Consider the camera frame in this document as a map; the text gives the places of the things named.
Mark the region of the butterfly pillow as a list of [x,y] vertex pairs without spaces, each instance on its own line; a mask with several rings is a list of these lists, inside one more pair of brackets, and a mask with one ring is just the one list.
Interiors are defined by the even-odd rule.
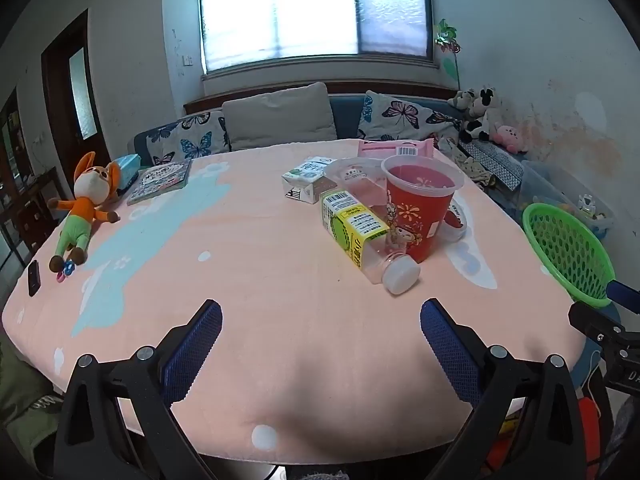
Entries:
[[151,130],[145,137],[153,166],[231,151],[221,110],[192,114]]
[[358,125],[358,136],[367,141],[438,139],[457,134],[461,120],[394,96],[367,91]]

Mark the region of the green plastic mesh basket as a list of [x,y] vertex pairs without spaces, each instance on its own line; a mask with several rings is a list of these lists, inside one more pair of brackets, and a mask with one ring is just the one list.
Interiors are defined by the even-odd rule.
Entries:
[[601,309],[611,303],[606,286],[616,279],[600,240],[565,210],[544,203],[527,206],[525,235],[549,273],[576,301]]

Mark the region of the clear bottle yellow label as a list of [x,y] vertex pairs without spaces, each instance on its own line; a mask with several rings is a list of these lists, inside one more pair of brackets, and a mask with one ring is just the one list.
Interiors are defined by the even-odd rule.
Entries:
[[399,296],[419,281],[421,268],[390,227],[346,190],[320,198],[322,224],[349,260],[375,285]]

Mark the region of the colourful picture book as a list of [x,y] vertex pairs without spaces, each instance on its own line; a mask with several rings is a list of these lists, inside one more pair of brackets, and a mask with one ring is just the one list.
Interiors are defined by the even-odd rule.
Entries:
[[127,204],[133,205],[184,188],[189,179],[190,169],[191,161],[186,159],[145,170],[129,194]]

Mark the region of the white milk carton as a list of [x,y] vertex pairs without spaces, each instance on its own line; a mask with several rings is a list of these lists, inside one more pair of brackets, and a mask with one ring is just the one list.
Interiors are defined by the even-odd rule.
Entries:
[[326,176],[326,167],[332,162],[335,162],[334,158],[309,157],[282,174],[284,196],[306,204],[317,203],[322,193],[336,187],[336,184]]

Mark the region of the pink wet wipes pack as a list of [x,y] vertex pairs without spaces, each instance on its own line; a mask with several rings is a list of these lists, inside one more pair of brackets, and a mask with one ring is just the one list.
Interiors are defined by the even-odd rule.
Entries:
[[434,141],[426,140],[360,140],[358,157],[386,159],[396,155],[432,157],[434,155]]

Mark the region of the beige patterned clothes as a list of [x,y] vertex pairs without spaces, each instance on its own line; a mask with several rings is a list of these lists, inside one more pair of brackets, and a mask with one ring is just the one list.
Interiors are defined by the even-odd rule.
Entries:
[[454,138],[442,138],[438,141],[438,149],[479,188],[491,188],[496,184],[496,177],[485,169],[475,158],[466,154],[454,142]]

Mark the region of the pink table blanket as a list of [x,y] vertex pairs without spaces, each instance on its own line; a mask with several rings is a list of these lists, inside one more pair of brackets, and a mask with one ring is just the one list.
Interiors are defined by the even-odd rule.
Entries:
[[213,299],[224,326],[175,415],[204,454],[280,464],[374,460],[456,435],[470,408],[423,337],[427,299],[516,358],[576,363],[584,340],[567,319],[570,296],[472,182],[456,195],[469,223],[461,242],[435,249],[400,296],[370,283],[319,207],[282,188],[306,158],[356,151],[343,140],[196,160],[184,188],[120,203],[72,276],[42,269],[35,294],[20,278],[6,332],[65,388],[83,354],[126,359]]

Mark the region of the dark wooden door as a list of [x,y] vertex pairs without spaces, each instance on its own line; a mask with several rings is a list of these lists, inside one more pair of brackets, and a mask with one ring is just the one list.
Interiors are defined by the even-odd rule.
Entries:
[[76,164],[89,152],[106,165],[108,154],[94,98],[89,66],[87,10],[82,11],[42,52],[47,116],[64,178],[72,183]]

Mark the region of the pink round plush toy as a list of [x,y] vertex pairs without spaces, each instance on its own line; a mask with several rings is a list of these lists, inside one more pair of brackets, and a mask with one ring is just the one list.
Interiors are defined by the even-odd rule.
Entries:
[[491,141],[504,148],[510,154],[520,154],[527,151],[524,136],[517,128],[501,125],[491,133]]

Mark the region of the black phone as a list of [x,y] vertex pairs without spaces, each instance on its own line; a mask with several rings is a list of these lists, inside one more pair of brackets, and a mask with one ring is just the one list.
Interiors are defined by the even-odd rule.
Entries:
[[39,272],[39,263],[37,260],[32,259],[27,268],[27,286],[28,286],[28,296],[33,297],[40,289],[41,281],[40,281],[40,272]]

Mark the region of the pinwheel toy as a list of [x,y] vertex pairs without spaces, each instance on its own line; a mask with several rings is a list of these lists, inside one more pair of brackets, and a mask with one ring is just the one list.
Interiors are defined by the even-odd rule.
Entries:
[[458,54],[461,50],[458,43],[458,32],[444,18],[437,23],[437,30],[434,36],[434,43],[442,52]]

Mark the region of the cow plush toy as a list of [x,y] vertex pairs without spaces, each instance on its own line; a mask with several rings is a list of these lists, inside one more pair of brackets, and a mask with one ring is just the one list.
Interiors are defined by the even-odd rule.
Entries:
[[499,115],[500,100],[494,87],[459,90],[447,103],[461,112],[464,117],[459,139],[462,143],[473,140],[489,141],[491,123]]

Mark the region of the left butterfly pillow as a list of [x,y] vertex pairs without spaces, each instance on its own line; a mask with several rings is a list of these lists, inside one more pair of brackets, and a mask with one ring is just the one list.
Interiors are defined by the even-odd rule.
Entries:
[[221,110],[192,114],[151,130],[145,137],[153,166],[231,151]]

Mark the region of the orange fox plush toy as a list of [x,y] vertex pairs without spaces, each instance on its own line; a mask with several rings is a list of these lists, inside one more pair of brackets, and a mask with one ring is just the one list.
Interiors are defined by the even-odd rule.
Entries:
[[96,152],[88,152],[76,165],[72,200],[49,200],[50,209],[68,212],[49,261],[49,269],[53,273],[62,273],[67,260],[75,266],[87,261],[95,223],[116,223],[119,220],[115,211],[103,208],[116,194],[120,179],[119,166],[116,162],[98,166],[94,163],[95,159]]

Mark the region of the clear plastic toy bin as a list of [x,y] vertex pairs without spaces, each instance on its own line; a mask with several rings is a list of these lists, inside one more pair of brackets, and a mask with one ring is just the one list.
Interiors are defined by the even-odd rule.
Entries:
[[613,229],[614,214],[596,194],[559,166],[524,160],[518,193],[518,212],[533,203],[545,203],[565,210],[584,222],[598,240]]

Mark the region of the blue white checked cloth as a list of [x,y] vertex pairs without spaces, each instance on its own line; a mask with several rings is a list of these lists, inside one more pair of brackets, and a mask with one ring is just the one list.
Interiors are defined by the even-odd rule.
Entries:
[[506,188],[515,191],[523,180],[522,164],[508,152],[491,142],[473,140],[460,146]]

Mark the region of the window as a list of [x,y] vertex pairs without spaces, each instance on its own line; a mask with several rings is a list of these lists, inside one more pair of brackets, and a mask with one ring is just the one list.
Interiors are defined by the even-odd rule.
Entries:
[[200,0],[206,72],[278,58],[431,55],[430,0]]

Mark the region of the right butterfly pillow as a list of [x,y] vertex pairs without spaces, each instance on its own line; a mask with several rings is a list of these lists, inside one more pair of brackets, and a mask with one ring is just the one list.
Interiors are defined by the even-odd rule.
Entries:
[[358,125],[358,136],[367,141],[438,139],[457,134],[461,120],[394,96],[367,91]]

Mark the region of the blue tissue box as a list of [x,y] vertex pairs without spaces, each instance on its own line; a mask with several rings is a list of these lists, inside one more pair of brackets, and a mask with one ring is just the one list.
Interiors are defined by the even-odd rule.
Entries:
[[124,192],[137,179],[141,168],[141,157],[138,154],[127,154],[115,160],[119,168],[118,192]]

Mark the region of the beige cushion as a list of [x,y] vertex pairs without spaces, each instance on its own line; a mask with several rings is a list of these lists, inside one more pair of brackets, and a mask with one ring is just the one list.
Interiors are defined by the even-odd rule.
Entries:
[[222,114],[233,151],[337,139],[324,82],[227,101]]

